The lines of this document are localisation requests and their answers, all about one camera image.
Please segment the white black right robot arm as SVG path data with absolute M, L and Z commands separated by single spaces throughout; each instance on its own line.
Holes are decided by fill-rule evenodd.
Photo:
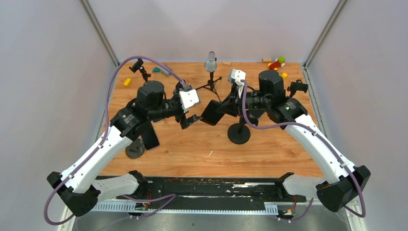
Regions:
M 262 71 L 259 76 L 259 89 L 248 92 L 246 74 L 232 69 L 228 76 L 231 91 L 225 100 L 216 103 L 215 116 L 239 117 L 236 135 L 247 132 L 249 128 L 260 130 L 257 118 L 251 118 L 253 109 L 265 111 L 274 128 L 281 128 L 291 135 L 306 150 L 323 173 L 323 177 L 303 177 L 286 173 L 278 180 L 275 195 L 281 201 L 292 196 L 304 196 L 319 201 L 330 211 L 348 209 L 353 199 L 360 201 L 358 217 L 366 216 L 363 189 L 370 178 L 366 166 L 356 166 L 338 151 L 319 130 L 304 106 L 294 97 L 287 96 L 283 78 L 275 70 Z

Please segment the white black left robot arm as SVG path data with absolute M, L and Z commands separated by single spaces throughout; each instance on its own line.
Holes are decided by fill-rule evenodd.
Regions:
M 164 85 L 155 80 L 138 88 L 137 96 L 120 109 L 108 123 L 103 135 L 65 171 L 48 175 L 49 184 L 74 216 L 90 212 L 97 203 L 132 195 L 141 199 L 147 194 L 143 176 L 136 170 L 121 176 L 98 180 L 97 176 L 122 150 L 141 140 L 145 150 L 159 146 L 153 122 L 174 117 L 183 129 L 200 118 L 186 117 L 189 108 L 200 102 L 191 86 L 177 85 L 171 98 L 166 98 Z

